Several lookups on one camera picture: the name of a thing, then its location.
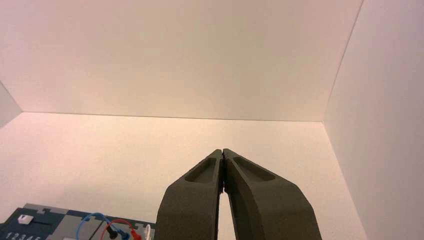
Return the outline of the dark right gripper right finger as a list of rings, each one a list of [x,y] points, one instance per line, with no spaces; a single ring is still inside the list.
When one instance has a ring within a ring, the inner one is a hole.
[[[296,184],[228,148],[223,158],[236,239],[322,238],[314,209]]]

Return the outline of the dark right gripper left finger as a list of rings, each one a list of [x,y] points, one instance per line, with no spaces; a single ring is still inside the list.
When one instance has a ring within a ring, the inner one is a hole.
[[[156,218],[156,240],[216,240],[223,152],[214,150],[169,185]]]

